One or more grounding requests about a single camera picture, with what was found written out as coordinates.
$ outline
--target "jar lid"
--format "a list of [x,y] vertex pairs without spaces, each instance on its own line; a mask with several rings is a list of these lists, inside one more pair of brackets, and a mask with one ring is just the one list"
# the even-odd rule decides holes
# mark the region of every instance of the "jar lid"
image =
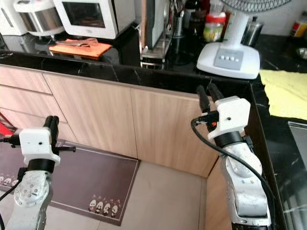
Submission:
[[224,12],[220,14],[208,14],[206,16],[207,23],[224,23],[226,21],[226,14]]

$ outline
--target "white fan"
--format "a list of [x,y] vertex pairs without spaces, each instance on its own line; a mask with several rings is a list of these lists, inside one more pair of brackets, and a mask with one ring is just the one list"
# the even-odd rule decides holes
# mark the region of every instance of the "white fan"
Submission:
[[236,10],[229,39],[225,42],[207,44],[202,50],[197,68],[209,73],[241,79],[255,79],[260,69],[257,50],[241,44],[248,15],[269,11],[291,0],[221,0]]

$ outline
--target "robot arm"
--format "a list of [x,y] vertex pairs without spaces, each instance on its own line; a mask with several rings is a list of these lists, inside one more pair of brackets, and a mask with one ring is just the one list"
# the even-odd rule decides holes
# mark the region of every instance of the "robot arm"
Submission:
[[[208,90],[217,111],[210,111],[205,90],[202,86],[199,87],[197,91],[203,113],[201,117],[195,119],[197,120],[195,125],[205,123],[209,130],[209,140],[214,140],[217,147],[245,161],[261,175],[262,165],[253,153],[250,138],[240,135],[248,124],[250,103],[236,96],[224,98],[214,84],[210,84]],[[270,229],[268,199],[260,179],[243,164],[229,156],[220,154],[220,157],[221,170],[227,182],[227,206],[233,229]]]
[[52,199],[52,173],[59,165],[60,151],[76,151],[75,147],[56,147],[59,118],[47,117],[41,128],[24,129],[18,136],[6,138],[12,147],[20,146],[27,172],[15,188],[14,210],[6,229],[43,230],[46,209]]

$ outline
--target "wooden cabinet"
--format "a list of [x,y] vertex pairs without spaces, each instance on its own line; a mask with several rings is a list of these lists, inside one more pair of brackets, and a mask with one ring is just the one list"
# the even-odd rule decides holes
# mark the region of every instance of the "wooden cabinet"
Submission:
[[0,107],[40,117],[56,115],[66,122],[55,98],[44,93],[0,86]]
[[226,181],[217,161],[207,180],[206,230],[231,230],[227,208]]
[[[23,114],[2,108],[0,108],[0,113],[2,113],[13,126],[22,129],[31,127],[42,127],[46,119],[43,117]],[[67,123],[64,122],[59,122],[59,139],[77,142],[75,135],[71,131],[71,128]]]
[[[208,177],[217,153],[193,133],[190,122],[200,115],[199,100],[148,90],[131,90],[138,158]],[[200,127],[206,137],[206,126]]]
[[137,157],[130,88],[44,74],[79,143]]
[[0,65],[0,85],[51,94],[42,73],[33,70]]

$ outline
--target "panda print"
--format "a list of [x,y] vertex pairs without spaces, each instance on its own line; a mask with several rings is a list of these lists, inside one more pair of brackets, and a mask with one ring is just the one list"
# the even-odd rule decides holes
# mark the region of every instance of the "panda print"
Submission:
[[103,212],[103,215],[104,216],[107,216],[109,214],[109,209],[111,208],[111,205],[110,203],[107,203],[104,207],[104,212]]
[[11,179],[11,178],[6,178],[6,179],[3,181],[3,185],[4,185],[4,186],[8,186],[11,182],[12,182],[12,179]]
[[95,213],[99,214],[103,207],[104,207],[104,203],[102,201],[98,202]]
[[90,205],[89,205],[88,210],[89,210],[90,212],[94,212],[95,206],[96,206],[96,200],[92,200],[92,201],[90,202]]
[[112,210],[111,217],[114,218],[116,216],[117,211],[118,211],[118,206],[114,205],[111,210]]
[[11,187],[14,187],[17,183],[18,183],[18,180],[14,180],[14,181],[11,183]]

